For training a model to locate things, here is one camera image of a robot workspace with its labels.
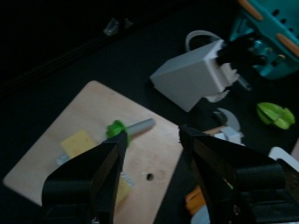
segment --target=small toy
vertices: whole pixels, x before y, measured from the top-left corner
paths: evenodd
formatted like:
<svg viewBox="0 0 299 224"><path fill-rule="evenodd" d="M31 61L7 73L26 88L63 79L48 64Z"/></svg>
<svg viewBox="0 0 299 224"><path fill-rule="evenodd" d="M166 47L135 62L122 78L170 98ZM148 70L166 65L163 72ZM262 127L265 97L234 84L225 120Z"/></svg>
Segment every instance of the small toy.
<svg viewBox="0 0 299 224"><path fill-rule="evenodd" d="M273 124L283 130L289 130L295 124L295 116L289 108L282 108L271 102L261 102L257 105L257 113L265 124Z"/></svg>

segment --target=orange object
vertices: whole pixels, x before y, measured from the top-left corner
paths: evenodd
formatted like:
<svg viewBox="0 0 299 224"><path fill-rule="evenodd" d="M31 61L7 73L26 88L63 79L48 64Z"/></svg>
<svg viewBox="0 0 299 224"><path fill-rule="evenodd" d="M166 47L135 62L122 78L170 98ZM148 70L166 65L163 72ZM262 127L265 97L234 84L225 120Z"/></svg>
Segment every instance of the orange object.
<svg viewBox="0 0 299 224"><path fill-rule="evenodd" d="M199 186L195 187L195 189L187 194L185 197L186 202L186 208L194 216L199 209L206 205L206 200L202 195L202 189Z"/></svg>

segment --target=teal object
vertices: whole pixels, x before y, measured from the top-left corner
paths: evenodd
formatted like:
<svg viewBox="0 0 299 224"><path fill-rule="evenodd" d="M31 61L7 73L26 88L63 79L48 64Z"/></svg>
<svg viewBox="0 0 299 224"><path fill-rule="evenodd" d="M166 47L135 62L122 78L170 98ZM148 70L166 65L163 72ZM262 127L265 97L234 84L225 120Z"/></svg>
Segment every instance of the teal object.
<svg viewBox="0 0 299 224"><path fill-rule="evenodd" d="M257 41L255 50L258 54L266 56L267 63L265 66L255 66L255 69L265 78L281 79L299 70L299 2L298 0L247 0L241 2L251 4L262 20L242 8L230 40L233 41L251 32L259 34L262 38ZM294 44L293 50L281 41L278 37L281 34Z"/></svg>
<svg viewBox="0 0 299 224"><path fill-rule="evenodd" d="M289 108L282 108L271 102L261 102L257 105L257 113L265 124L273 124L283 130L289 130L295 124L295 116Z"/></svg>
<svg viewBox="0 0 299 224"><path fill-rule="evenodd" d="M127 133L127 126L119 121L115 120L111 125L107 126L107 138L115 137L122 131ZM130 145L131 137L127 133L127 145Z"/></svg>

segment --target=yellow object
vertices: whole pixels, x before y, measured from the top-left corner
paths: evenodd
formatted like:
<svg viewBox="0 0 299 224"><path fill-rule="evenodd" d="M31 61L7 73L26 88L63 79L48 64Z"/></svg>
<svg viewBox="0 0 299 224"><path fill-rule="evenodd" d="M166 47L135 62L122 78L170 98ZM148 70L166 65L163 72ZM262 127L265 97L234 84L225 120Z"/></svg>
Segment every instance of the yellow object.
<svg viewBox="0 0 299 224"><path fill-rule="evenodd" d="M185 197L186 202L186 208L194 216L199 209L206 205L206 200L202 195L202 189L199 186L195 187L195 189L187 194Z"/></svg>
<svg viewBox="0 0 299 224"><path fill-rule="evenodd" d="M82 130L74 136L68 137L60 143L60 146L70 158L75 158L79 154L96 147L96 143L90 137L88 132Z"/></svg>
<svg viewBox="0 0 299 224"><path fill-rule="evenodd" d="M128 186L127 182L124 181L123 178L119 179L119 184L118 184L118 192L116 192L116 206L119 203L124 200L130 193L131 187Z"/></svg>
<svg viewBox="0 0 299 224"><path fill-rule="evenodd" d="M92 140L88 132L86 130L79 131L74 136L68 137L62 143L60 146L66 151L66 154L70 158L75 158L83 152L91 150L96 147L96 143ZM128 195L131 187L126 180L120 177L118 184L116 192L116 206L123 201Z"/></svg>

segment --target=cutting board hole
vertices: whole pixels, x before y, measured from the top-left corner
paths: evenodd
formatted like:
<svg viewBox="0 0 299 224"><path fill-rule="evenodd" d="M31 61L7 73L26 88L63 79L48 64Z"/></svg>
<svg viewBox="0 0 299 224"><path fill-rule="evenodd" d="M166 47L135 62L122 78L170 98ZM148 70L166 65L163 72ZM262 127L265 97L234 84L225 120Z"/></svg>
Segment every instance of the cutting board hole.
<svg viewBox="0 0 299 224"><path fill-rule="evenodd" d="M154 175L153 173L148 173L148 174L146 175L146 179L147 179L148 181L153 181L153 180L155 179L155 175Z"/></svg>

